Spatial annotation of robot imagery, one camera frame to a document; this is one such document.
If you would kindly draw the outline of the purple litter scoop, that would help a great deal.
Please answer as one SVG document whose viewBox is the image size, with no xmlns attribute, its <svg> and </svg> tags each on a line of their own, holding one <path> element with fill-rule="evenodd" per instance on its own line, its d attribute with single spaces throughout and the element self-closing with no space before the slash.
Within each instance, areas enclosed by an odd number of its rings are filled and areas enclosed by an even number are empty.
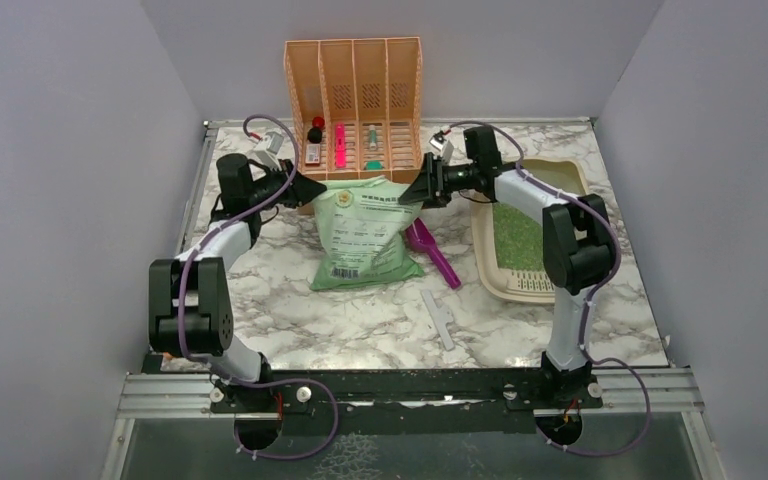
<svg viewBox="0 0 768 480">
<path fill-rule="evenodd" d="M 432 262 L 451 289 L 457 290 L 461 287 L 462 282 L 459 276 L 439 249 L 434 236 L 421 218 L 414 220 L 405 230 L 405 239 L 412 251 L 425 255 Z"/>
</svg>

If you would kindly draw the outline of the green litter bag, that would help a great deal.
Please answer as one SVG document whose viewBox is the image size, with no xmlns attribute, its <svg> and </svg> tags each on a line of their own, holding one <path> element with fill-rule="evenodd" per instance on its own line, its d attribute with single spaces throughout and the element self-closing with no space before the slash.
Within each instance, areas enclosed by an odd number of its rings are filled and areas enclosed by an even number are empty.
<svg viewBox="0 0 768 480">
<path fill-rule="evenodd" d="M 310 288 L 352 289 L 401 282 L 424 275 L 407 251 L 403 232 L 421 205 L 402 205 L 408 186 L 384 176 L 329 180 L 313 202 L 324 251 Z"/>
</svg>

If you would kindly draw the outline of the beige litter box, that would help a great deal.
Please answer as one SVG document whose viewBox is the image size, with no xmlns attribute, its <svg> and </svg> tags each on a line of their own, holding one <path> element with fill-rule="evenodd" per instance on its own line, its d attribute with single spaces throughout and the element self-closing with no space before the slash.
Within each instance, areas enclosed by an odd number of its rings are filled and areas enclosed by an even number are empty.
<svg viewBox="0 0 768 480">
<path fill-rule="evenodd" d="M 479 193 L 467 196 L 478 275 L 494 296 L 512 302 L 551 305 L 555 286 L 543 263 L 543 210 L 570 196 L 590 192 L 584 172 L 573 159 L 527 157 L 525 175 L 510 162 L 503 193 L 515 204 L 491 203 Z"/>
</svg>

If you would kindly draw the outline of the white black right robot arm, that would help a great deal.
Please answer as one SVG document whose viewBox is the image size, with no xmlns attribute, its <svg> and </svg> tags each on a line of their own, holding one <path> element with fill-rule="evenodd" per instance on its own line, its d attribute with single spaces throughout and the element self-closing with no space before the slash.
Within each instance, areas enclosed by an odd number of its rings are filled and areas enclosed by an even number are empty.
<svg viewBox="0 0 768 480">
<path fill-rule="evenodd" d="M 460 125 L 467 163 L 450 165 L 442 152 L 425 154 L 399 202 L 442 208 L 453 193 L 472 190 L 540 225 L 542 262 L 555 287 L 555 300 L 536 384 L 545 404 L 560 407 L 591 382 L 597 363 L 588 351 L 591 320 L 598 291 L 621 264 L 617 235 L 600 196 L 575 196 L 539 179 L 525 168 L 523 152 L 515 162 L 504 161 L 497 145 L 500 128 L 479 121 Z"/>
</svg>

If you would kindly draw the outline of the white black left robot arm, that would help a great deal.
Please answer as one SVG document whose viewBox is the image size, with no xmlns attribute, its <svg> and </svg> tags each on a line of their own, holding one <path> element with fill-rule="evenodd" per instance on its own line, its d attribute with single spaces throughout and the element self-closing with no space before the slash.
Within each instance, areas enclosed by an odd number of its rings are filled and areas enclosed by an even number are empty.
<svg viewBox="0 0 768 480">
<path fill-rule="evenodd" d="M 262 166 L 262 176 L 254 178 L 257 165 L 244 154 L 217 161 L 220 194 L 207 232 L 176 257 L 152 262 L 148 297 L 151 348 L 201 363 L 237 383 L 237 398 L 254 411 L 270 405 L 275 386 L 263 376 L 264 355 L 234 334 L 228 270 L 259 238 L 262 210 L 299 208 L 327 190 L 290 160 Z"/>
</svg>

